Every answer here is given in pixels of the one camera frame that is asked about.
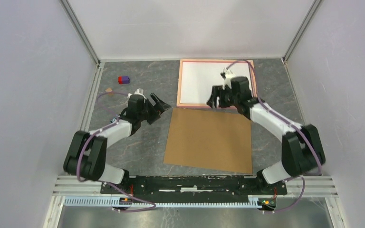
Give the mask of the pink wooden picture frame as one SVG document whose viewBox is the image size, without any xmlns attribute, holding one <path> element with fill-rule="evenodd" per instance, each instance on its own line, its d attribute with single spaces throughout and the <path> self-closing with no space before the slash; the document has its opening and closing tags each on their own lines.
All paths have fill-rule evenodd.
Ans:
<svg viewBox="0 0 365 228">
<path fill-rule="evenodd" d="M 176 106 L 234 109 L 256 96 L 253 60 L 181 59 Z"/>
</svg>

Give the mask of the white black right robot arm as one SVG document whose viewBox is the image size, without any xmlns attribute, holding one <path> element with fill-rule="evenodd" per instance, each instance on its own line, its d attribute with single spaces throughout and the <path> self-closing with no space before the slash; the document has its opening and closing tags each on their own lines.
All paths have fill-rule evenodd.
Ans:
<svg viewBox="0 0 365 228">
<path fill-rule="evenodd" d="M 281 159 L 257 172 L 255 186 L 267 194 L 275 183 L 288 181 L 313 169 L 321 174 L 326 162 L 318 129 L 294 122 L 272 109 L 263 99 L 252 95 L 250 82 L 244 76 L 226 78 L 223 85 L 214 85 L 207 101 L 211 108 L 234 106 L 238 113 L 261 125 L 281 142 Z"/>
</svg>

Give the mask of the mountain sea photo print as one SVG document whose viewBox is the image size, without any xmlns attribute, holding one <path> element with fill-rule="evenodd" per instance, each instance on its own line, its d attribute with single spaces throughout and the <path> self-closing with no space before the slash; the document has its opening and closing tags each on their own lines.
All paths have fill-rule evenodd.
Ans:
<svg viewBox="0 0 365 228">
<path fill-rule="evenodd" d="M 227 59 L 181 59 L 178 77 L 176 106 L 181 108 L 209 108 L 206 102 L 210 98 L 213 86 L 222 85 L 224 79 L 220 73 L 229 67 L 235 75 L 254 79 L 254 71 L 246 61 Z"/>
</svg>

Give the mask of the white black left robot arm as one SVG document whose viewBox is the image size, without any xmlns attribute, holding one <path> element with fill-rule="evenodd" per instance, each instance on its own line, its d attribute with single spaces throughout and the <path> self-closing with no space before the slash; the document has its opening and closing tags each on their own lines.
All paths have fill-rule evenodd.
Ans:
<svg viewBox="0 0 365 228">
<path fill-rule="evenodd" d="M 77 131 L 69 146 L 63 170 L 79 181 L 106 181 L 118 193 L 130 189 L 128 171 L 106 163 L 107 149 L 116 142 L 130 137 L 140 129 L 142 122 L 153 124 L 171 106 L 154 93 L 150 102 L 142 93 L 128 95 L 127 107 L 115 120 L 97 130 Z"/>
</svg>

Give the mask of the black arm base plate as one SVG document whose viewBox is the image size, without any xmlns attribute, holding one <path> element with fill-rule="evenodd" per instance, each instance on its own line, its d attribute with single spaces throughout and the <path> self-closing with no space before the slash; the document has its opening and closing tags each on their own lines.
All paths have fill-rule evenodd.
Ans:
<svg viewBox="0 0 365 228">
<path fill-rule="evenodd" d="M 252 175 L 131 176 L 117 187 L 153 203 L 246 202 L 249 195 L 288 193 L 284 182 L 265 184 Z"/>
</svg>

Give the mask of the brown cardboard backing board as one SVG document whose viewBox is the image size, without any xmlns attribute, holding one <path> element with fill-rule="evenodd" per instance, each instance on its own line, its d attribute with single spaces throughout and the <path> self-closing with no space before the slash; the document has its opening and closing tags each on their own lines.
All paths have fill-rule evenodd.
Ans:
<svg viewBox="0 0 365 228">
<path fill-rule="evenodd" d="M 252 173 L 251 121 L 240 114 L 174 108 L 164 163 Z"/>
</svg>

